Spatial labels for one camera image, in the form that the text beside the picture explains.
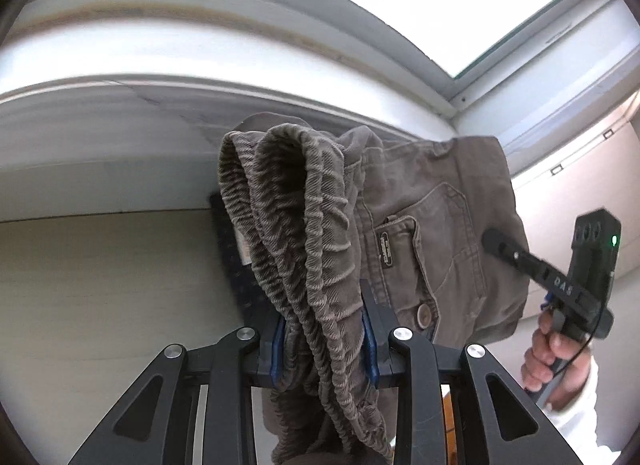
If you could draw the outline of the person's right hand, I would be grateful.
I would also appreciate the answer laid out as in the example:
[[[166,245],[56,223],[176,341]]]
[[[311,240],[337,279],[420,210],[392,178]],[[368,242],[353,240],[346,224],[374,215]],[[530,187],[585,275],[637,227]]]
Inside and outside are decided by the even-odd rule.
[[[548,396],[547,404],[553,411],[561,411],[577,398],[584,389],[591,369],[591,348],[582,347],[578,341],[556,333],[553,329],[552,314],[544,311],[539,315],[538,327],[532,336],[532,345],[524,355],[521,367],[523,387],[538,393],[544,385],[551,383],[556,360],[572,363],[565,369],[562,379]]]

